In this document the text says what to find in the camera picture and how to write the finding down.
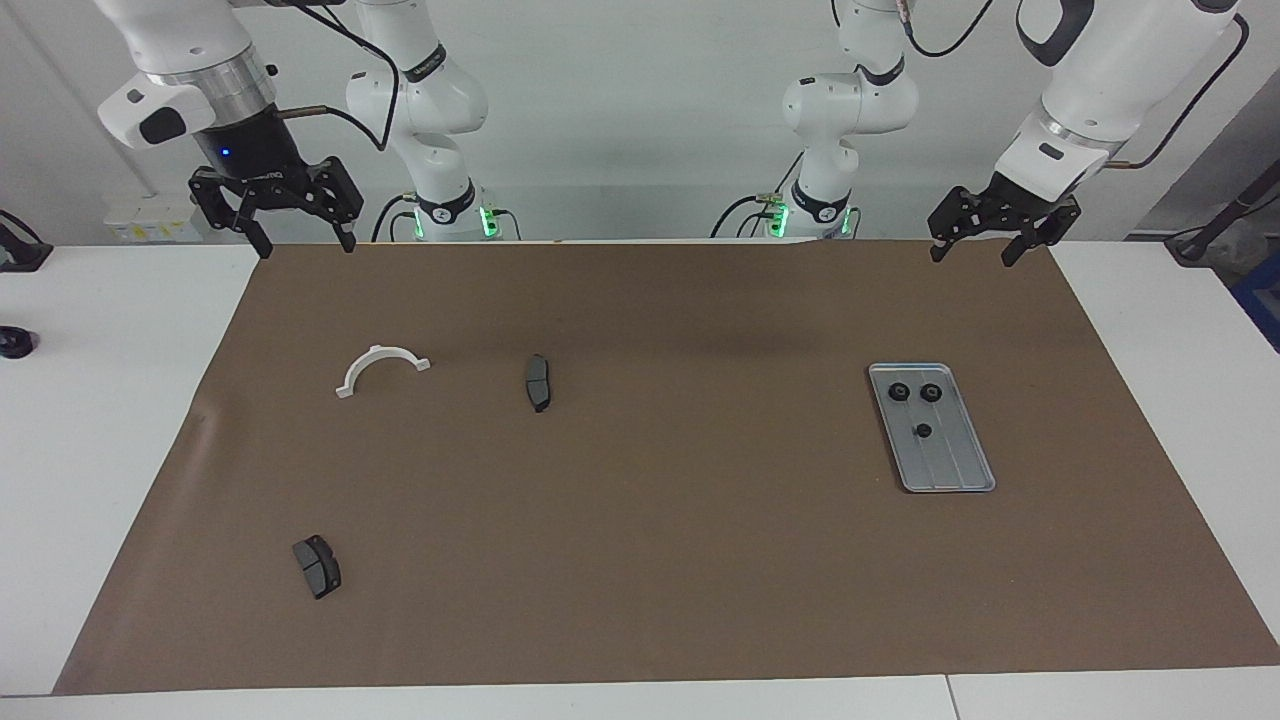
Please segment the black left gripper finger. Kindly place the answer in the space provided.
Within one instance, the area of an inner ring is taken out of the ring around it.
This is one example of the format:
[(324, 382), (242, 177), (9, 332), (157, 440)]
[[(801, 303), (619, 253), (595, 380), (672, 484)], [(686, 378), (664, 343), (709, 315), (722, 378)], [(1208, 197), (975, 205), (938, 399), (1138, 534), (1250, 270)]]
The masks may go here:
[(1078, 204), (1061, 204), (1038, 220), (1029, 217), (1020, 218), (1016, 225), (1018, 234), (1001, 252), (1001, 263), (1006, 268), (1012, 268), (1029, 251), (1055, 246), (1071, 229), (1080, 214)]
[(927, 219), (933, 246), (931, 260), (941, 263), (960, 241), (983, 231), (983, 197), (964, 187), (952, 187)]

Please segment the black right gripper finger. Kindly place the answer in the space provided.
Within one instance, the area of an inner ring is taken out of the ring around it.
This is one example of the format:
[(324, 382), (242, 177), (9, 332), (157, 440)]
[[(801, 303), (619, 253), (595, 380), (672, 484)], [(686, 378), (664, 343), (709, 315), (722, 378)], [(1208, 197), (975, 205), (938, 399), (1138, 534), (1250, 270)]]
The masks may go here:
[(364, 209), (364, 196), (339, 158), (329, 156), (303, 169), (301, 209), (330, 225), (343, 252), (352, 254), (357, 240), (355, 224)]
[(242, 234), (260, 259), (269, 259), (274, 246), (255, 219), (257, 190), (252, 182), (220, 176), (214, 168), (196, 168), (188, 179), (189, 196), (215, 231)]

